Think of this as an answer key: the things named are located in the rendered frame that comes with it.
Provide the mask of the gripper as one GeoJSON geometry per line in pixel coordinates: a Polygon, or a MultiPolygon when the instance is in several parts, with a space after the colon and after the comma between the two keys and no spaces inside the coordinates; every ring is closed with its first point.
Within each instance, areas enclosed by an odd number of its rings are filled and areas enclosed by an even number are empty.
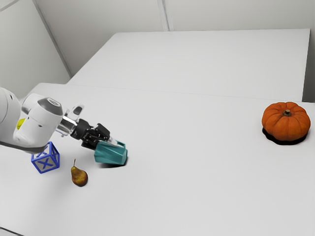
{"type": "Polygon", "coordinates": [[[95,150],[99,140],[115,144],[116,140],[110,135],[110,131],[102,124],[98,123],[95,130],[89,123],[83,119],[75,126],[70,136],[76,140],[81,140],[81,146],[95,150]]]}

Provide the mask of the teal faceted mug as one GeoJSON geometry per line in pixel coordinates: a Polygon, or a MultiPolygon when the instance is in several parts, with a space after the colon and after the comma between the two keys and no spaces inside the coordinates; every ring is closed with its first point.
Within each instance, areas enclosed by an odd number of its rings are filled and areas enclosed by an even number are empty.
{"type": "Polygon", "coordinates": [[[122,142],[117,141],[117,145],[100,141],[94,151],[94,159],[97,163],[111,165],[124,165],[127,160],[127,148],[122,142]]]}

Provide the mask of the brown yellow pear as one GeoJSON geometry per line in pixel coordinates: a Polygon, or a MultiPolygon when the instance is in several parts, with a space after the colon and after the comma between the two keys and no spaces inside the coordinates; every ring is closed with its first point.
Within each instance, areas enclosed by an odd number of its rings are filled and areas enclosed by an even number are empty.
{"type": "Polygon", "coordinates": [[[75,166],[76,159],[74,160],[73,166],[71,167],[71,178],[72,182],[79,186],[83,187],[88,183],[88,174],[75,166]]]}

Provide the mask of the blue letter block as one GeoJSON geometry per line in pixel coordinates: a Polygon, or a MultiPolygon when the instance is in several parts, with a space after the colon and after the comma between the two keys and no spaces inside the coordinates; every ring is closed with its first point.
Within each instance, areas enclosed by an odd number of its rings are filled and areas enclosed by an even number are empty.
{"type": "Polygon", "coordinates": [[[44,151],[31,155],[31,163],[40,174],[60,167],[60,153],[53,142],[48,142],[44,151]]]}

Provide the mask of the orange pumpkin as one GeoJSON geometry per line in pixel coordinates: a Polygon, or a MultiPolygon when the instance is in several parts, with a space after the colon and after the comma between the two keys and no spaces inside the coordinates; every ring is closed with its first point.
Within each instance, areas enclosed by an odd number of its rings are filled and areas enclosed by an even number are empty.
{"type": "Polygon", "coordinates": [[[262,126],[276,140],[292,142],[307,135],[311,120],[306,110],[294,102],[278,102],[263,112],[262,126]]]}

